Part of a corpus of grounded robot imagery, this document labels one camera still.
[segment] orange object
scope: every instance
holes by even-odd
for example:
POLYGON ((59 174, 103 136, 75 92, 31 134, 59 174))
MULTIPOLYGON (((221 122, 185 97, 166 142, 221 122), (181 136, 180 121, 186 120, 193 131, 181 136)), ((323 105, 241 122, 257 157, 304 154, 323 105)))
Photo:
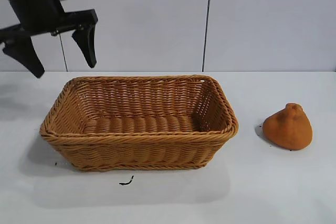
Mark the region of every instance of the orange object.
POLYGON ((268 140, 289 150, 307 147, 313 136, 308 117, 296 103, 288 103, 283 110, 267 118, 262 131, 268 140))

